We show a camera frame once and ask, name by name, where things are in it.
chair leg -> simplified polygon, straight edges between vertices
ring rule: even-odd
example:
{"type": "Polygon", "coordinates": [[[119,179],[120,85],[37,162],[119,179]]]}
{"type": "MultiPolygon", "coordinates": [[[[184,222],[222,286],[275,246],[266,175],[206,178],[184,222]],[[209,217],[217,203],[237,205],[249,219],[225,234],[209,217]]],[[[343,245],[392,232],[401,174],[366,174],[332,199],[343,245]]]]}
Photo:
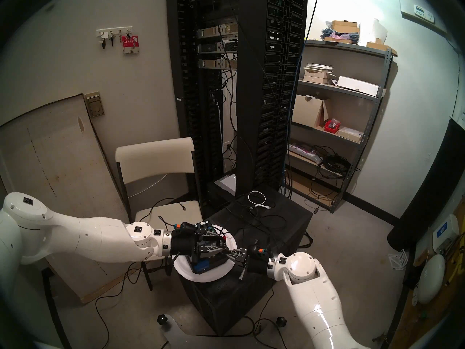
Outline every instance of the chair leg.
{"type": "Polygon", "coordinates": [[[148,288],[150,289],[150,291],[152,291],[153,285],[152,285],[152,281],[150,280],[150,277],[148,276],[147,267],[145,266],[144,262],[140,262],[140,265],[142,266],[142,271],[144,272],[145,280],[147,280],[148,288]]]}

black server rack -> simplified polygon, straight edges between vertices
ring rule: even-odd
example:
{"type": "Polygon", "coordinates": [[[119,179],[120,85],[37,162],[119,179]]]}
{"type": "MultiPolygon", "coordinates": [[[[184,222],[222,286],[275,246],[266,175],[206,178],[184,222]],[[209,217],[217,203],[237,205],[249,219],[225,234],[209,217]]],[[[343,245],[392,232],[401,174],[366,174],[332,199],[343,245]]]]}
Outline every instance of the black server rack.
{"type": "MultiPolygon", "coordinates": [[[[203,28],[201,0],[166,0],[173,88],[181,137],[191,137],[200,189],[222,174],[222,92],[220,70],[200,69],[197,31],[203,28]]],[[[216,59],[220,55],[210,55],[216,59]]],[[[189,191],[195,192],[193,177],[189,191]]]]}
{"type": "Polygon", "coordinates": [[[283,184],[307,0],[239,0],[236,197],[283,184]]]}

shelving unit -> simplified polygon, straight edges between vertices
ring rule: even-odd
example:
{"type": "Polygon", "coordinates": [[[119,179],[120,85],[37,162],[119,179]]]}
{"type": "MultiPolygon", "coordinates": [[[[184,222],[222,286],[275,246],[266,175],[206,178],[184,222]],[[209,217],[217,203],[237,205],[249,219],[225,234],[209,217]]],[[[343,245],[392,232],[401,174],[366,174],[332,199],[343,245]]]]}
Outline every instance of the shelving unit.
{"type": "Polygon", "coordinates": [[[378,83],[379,88],[378,88],[378,92],[376,96],[367,95],[362,92],[353,91],[353,90],[349,90],[349,89],[334,86],[334,85],[318,84],[314,82],[307,82],[307,81],[299,80],[300,90],[305,90],[305,89],[326,90],[328,92],[336,92],[338,94],[355,96],[355,97],[372,102],[368,121],[363,130],[363,135],[362,135],[362,139],[360,142],[354,142],[352,140],[346,139],[337,134],[329,133],[327,131],[324,131],[322,127],[308,127],[305,125],[292,122],[293,126],[298,126],[298,127],[301,127],[307,130],[315,131],[317,133],[320,133],[321,135],[324,135],[324,137],[328,139],[330,139],[331,137],[335,137],[335,138],[338,138],[338,140],[343,140],[345,142],[349,142],[354,145],[353,147],[355,149],[355,154],[353,155],[351,166],[347,172],[347,175],[343,178],[340,188],[337,188],[331,184],[322,182],[322,180],[317,180],[315,176],[293,168],[292,163],[291,163],[291,160],[293,159],[305,161],[309,164],[313,164],[313,166],[316,166],[316,164],[313,161],[308,160],[303,156],[290,152],[289,165],[292,168],[293,183],[292,185],[290,185],[289,182],[287,181],[286,182],[287,188],[305,197],[306,199],[312,201],[313,203],[324,207],[325,209],[333,213],[336,207],[338,206],[338,204],[340,203],[340,201],[342,200],[342,197],[344,193],[346,192],[347,187],[349,186],[349,183],[353,177],[353,174],[355,173],[355,170],[359,164],[360,158],[369,140],[370,133],[371,133],[371,130],[373,129],[373,124],[378,115],[379,106],[382,101],[383,89],[386,87],[386,84],[387,84],[389,71],[391,68],[392,61],[393,61],[393,55],[392,55],[391,49],[388,49],[387,51],[381,51],[381,50],[377,50],[377,49],[370,48],[370,47],[358,46],[358,45],[353,45],[353,44],[344,44],[344,43],[338,43],[338,42],[333,42],[333,41],[307,40],[305,43],[305,46],[306,47],[317,47],[317,48],[325,49],[325,50],[326,49],[334,50],[335,54],[337,54],[337,51],[349,51],[349,52],[357,53],[360,55],[376,56],[383,60],[383,65],[382,65],[382,69],[380,73],[380,79],[378,83]],[[328,190],[334,190],[334,192],[331,193],[330,195],[326,195],[328,190]]]}

chair backrest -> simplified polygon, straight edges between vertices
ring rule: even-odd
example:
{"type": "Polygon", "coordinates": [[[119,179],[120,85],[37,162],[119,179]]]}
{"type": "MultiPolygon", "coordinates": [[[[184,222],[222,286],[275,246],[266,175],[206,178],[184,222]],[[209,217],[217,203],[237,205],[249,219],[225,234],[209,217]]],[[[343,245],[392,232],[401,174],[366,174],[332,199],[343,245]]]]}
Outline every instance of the chair backrest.
{"type": "Polygon", "coordinates": [[[190,137],[145,142],[121,146],[116,149],[116,162],[120,163],[124,184],[145,177],[194,173],[192,153],[194,143],[190,137]]]}

white cable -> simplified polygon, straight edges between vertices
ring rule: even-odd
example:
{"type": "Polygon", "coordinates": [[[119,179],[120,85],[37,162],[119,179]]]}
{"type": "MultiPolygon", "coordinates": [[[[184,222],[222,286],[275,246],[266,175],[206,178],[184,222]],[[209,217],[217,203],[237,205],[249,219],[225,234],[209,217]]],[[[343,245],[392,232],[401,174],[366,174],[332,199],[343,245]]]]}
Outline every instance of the white cable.
{"type": "Polygon", "coordinates": [[[223,166],[225,168],[225,172],[227,171],[226,170],[226,160],[224,158],[224,153],[223,153],[223,133],[222,133],[222,130],[221,130],[221,111],[219,109],[219,103],[217,100],[216,101],[216,107],[218,108],[218,120],[219,120],[219,136],[221,137],[221,158],[223,159],[223,166]]]}
{"type": "Polygon", "coordinates": [[[304,67],[304,70],[312,72],[332,73],[333,68],[331,66],[320,65],[317,63],[307,63],[307,66],[304,67]]]}
{"type": "Polygon", "coordinates": [[[163,175],[163,177],[162,177],[160,180],[158,180],[156,183],[150,185],[148,188],[146,188],[146,189],[144,189],[144,190],[142,190],[142,191],[139,191],[137,194],[128,196],[127,198],[129,199],[130,197],[134,197],[134,196],[136,196],[136,195],[139,195],[139,194],[143,193],[144,191],[150,189],[152,186],[157,185],[160,181],[162,181],[162,180],[166,177],[166,175],[168,175],[168,174],[163,175]]]}
{"type": "Polygon", "coordinates": [[[254,190],[254,191],[251,191],[251,192],[249,193],[249,195],[247,195],[247,199],[249,199],[249,201],[250,201],[252,204],[255,205],[254,208],[256,208],[257,206],[261,206],[262,208],[265,208],[265,209],[271,209],[270,206],[263,205],[263,204],[265,203],[265,201],[266,201],[266,196],[265,196],[265,195],[263,195],[263,201],[262,201],[260,204],[257,204],[256,202],[253,202],[252,200],[250,200],[250,194],[251,194],[251,193],[259,193],[260,195],[263,195],[263,193],[254,190]]]}

